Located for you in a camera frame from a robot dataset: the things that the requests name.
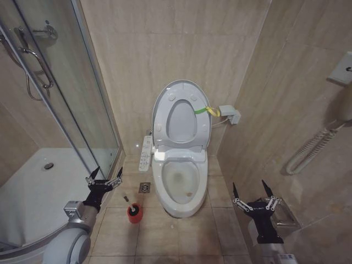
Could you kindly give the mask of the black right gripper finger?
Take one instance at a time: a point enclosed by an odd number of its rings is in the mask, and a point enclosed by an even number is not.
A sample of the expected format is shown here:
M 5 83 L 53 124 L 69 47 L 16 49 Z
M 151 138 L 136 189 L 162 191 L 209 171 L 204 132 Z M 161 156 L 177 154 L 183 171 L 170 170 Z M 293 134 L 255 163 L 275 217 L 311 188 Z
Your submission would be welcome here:
M 233 203 L 237 205 L 244 212 L 250 212 L 252 210 L 251 206 L 241 201 L 234 183 L 233 183 Z
M 274 211 L 276 209 L 277 205 L 280 204 L 282 199 L 274 196 L 271 188 L 266 184 L 266 182 L 263 179 L 261 181 L 262 181 L 263 187 L 265 189 L 265 192 L 269 198 L 269 201 L 266 205 L 266 210 Z

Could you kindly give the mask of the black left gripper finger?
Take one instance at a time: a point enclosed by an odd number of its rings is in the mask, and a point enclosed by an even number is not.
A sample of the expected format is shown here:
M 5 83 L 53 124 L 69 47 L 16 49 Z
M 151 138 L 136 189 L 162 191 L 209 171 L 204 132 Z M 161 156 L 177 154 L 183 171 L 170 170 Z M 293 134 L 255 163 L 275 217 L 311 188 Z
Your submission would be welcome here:
M 100 167 L 98 166 L 95 170 L 92 171 L 92 173 L 90 174 L 89 177 L 86 177 L 86 178 L 85 178 L 86 182 L 87 182 L 89 185 L 91 185 L 91 184 L 94 183 L 95 178 L 96 178 L 96 176 L 97 176 L 97 174 L 98 174 L 99 171 L 100 171 Z
M 123 167 L 120 168 L 117 176 L 106 182 L 107 190 L 113 190 L 123 182 Z

